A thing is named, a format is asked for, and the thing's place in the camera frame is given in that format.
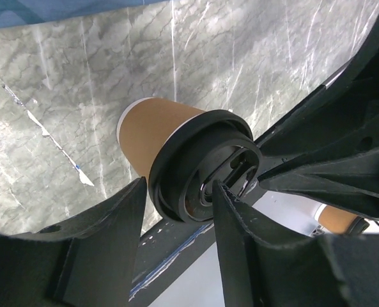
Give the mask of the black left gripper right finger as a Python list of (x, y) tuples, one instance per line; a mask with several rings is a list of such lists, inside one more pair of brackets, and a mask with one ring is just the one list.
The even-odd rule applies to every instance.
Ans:
[(213, 183), (226, 306), (379, 306), (379, 233), (307, 237)]

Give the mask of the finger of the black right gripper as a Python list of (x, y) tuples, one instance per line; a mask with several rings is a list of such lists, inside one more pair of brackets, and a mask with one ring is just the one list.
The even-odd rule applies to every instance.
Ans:
[(330, 145), (361, 126), (379, 100), (379, 14), (353, 58), (256, 141), (266, 161), (286, 162)]
[(332, 160), (301, 156), (263, 173), (259, 185), (379, 221), (378, 151)]

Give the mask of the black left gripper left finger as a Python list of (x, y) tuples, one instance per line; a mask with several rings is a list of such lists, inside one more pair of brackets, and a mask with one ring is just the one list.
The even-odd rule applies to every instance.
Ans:
[(0, 306), (126, 306), (146, 205), (138, 178), (36, 233), (0, 233)]

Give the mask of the black plastic cup lid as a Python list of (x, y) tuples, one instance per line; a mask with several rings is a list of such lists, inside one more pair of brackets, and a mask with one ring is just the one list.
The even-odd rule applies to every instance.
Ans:
[(213, 183), (218, 180), (243, 198), (257, 184), (260, 160), (243, 118), (207, 111), (184, 123), (162, 146), (150, 170), (149, 195), (164, 219), (206, 224), (213, 219)]

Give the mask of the brown paper coffee cup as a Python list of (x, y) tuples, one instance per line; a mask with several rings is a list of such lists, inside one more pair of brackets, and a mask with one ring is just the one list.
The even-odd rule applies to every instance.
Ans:
[(202, 109), (166, 98), (136, 100), (118, 120), (116, 136), (121, 151), (140, 177), (149, 178), (153, 162), (166, 141), (202, 113)]

